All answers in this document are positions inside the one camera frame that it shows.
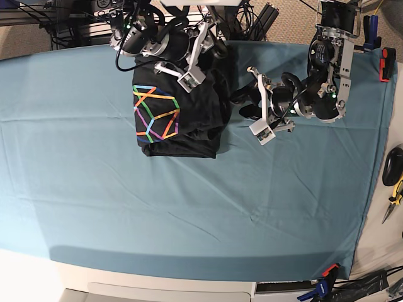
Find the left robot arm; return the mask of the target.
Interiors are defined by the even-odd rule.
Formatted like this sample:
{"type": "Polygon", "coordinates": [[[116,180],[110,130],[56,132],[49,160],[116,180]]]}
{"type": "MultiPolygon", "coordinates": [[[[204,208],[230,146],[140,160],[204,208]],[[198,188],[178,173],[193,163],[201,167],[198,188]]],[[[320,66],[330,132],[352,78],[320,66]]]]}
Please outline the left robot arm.
{"type": "Polygon", "coordinates": [[[354,39],[360,35],[361,1],[319,1],[316,33],[309,45],[307,78],[290,72],[273,82],[257,68],[247,71],[254,77],[231,95],[243,117],[259,121],[270,131],[293,131],[294,117],[317,118],[333,123],[346,114],[351,89],[354,39]]]}

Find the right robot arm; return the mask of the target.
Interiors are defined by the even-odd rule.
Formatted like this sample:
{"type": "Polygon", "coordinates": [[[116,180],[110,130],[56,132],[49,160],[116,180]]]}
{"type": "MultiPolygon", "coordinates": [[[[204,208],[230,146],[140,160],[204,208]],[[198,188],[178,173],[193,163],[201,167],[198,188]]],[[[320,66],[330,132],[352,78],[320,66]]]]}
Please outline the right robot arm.
{"type": "Polygon", "coordinates": [[[115,66],[121,72],[120,57],[144,57],[131,69],[152,64],[157,73],[201,81],[196,72],[210,68],[213,60],[225,59],[228,50],[204,16],[191,25],[189,6],[154,6],[150,1],[112,1],[108,18],[110,45],[116,50],[115,66]]]}

